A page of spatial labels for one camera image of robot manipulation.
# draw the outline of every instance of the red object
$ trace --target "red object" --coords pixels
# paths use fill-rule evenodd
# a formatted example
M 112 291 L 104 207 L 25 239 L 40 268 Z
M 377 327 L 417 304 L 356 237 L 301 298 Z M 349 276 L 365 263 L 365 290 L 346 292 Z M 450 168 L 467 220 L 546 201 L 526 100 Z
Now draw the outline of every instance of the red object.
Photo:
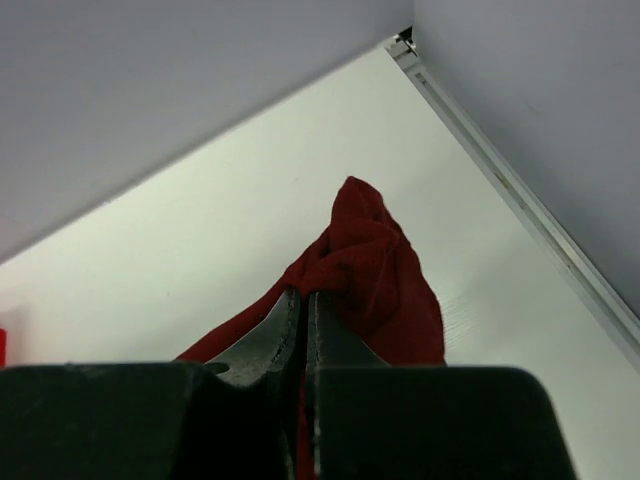
M 178 358 L 206 362 L 223 352 L 260 323 L 288 285 L 303 298 L 333 292 L 342 320 L 388 363 L 444 364 L 440 306 L 418 256 L 380 193 L 354 177 L 338 192 L 329 227 L 282 278 Z M 300 420 L 298 478 L 313 478 L 302 409 Z
M 7 331 L 0 328 L 0 367 L 7 363 Z

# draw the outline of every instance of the wrinkled fabric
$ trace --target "wrinkled fabric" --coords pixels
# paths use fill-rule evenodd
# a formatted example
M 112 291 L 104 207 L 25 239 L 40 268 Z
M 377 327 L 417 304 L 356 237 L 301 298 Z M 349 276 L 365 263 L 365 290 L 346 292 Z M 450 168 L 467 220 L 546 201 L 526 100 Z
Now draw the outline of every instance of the wrinkled fabric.
M 444 364 L 440 306 L 418 256 L 380 193 L 355 177 L 338 192 L 327 229 L 273 287 L 178 358 L 206 362 L 222 353 L 265 318 L 287 286 L 303 299 L 333 293 L 344 323 L 391 365 Z M 298 478 L 313 478 L 303 409 L 300 415 Z

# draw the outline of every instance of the gray wall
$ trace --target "gray wall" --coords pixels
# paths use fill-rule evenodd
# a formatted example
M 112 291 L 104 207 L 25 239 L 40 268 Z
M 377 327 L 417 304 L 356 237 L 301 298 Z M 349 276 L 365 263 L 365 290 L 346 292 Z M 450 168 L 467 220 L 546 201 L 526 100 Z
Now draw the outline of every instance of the gray wall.
M 640 313 L 640 2 L 416 0 L 414 29 L 420 56 Z
M 0 2 L 0 260 L 411 17 L 411 0 Z

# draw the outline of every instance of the white table surface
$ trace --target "white table surface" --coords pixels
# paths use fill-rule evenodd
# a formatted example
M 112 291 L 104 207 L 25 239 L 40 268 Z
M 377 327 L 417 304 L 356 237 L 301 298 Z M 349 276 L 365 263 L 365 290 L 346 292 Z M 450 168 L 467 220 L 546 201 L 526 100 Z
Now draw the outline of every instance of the white table surface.
M 0 266 L 9 362 L 171 359 L 266 291 L 347 175 L 418 252 L 448 361 L 531 371 L 582 478 L 637 478 L 636 371 L 382 50 Z

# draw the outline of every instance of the metal edge trim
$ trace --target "metal edge trim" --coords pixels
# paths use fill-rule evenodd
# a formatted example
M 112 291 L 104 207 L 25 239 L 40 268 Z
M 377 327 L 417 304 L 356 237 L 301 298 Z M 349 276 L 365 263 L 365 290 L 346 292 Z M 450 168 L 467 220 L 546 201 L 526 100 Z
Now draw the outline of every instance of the metal edge trim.
M 640 372 L 640 321 L 635 314 L 464 109 L 447 94 L 413 48 L 399 41 L 387 47 L 387 52 L 568 281 L 600 326 Z

